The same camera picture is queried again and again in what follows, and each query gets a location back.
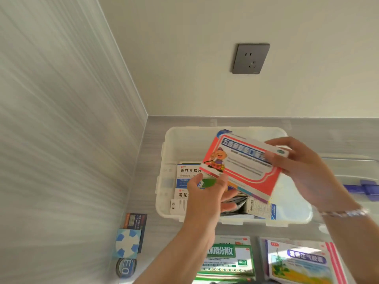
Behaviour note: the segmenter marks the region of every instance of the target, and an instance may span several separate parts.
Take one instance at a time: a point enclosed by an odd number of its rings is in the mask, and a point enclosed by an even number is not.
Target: white plastic bin
[[[161,170],[157,179],[155,207],[164,218],[184,220],[184,216],[170,214],[170,200],[174,198],[176,166],[180,161],[201,161],[216,133],[229,129],[237,134],[259,141],[287,136],[281,128],[268,127],[173,127],[166,132],[162,145]],[[254,219],[251,215],[222,216],[223,224],[265,223],[267,226],[287,227],[288,224],[305,224],[311,221],[311,205],[302,198],[292,179],[280,175],[270,201],[277,205],[276,220]]]

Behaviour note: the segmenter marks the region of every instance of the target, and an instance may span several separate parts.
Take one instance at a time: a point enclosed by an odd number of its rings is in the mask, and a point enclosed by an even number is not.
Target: wall outlet
[[[265,62],[270,44],[239,44],[233,74],[257,75]]]

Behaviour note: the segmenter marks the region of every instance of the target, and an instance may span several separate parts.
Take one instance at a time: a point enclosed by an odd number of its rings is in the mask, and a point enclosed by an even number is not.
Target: right hand
[[[320,212],[348,211],[360,208],[348,191],[317,153],[293,137],[274,138],[269,145],[286,145],[288,158],[267,151],[265,158],[273,166],[281,167],[290,176],[297,190]]]

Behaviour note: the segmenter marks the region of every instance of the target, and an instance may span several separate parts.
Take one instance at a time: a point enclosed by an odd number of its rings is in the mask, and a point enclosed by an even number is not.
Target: white wall
[[[97,0],[0,0],[0,92],[0,283],[106,283],[147,114]]]
[[[99,1],[150,115],[379,117],[379,0]]]

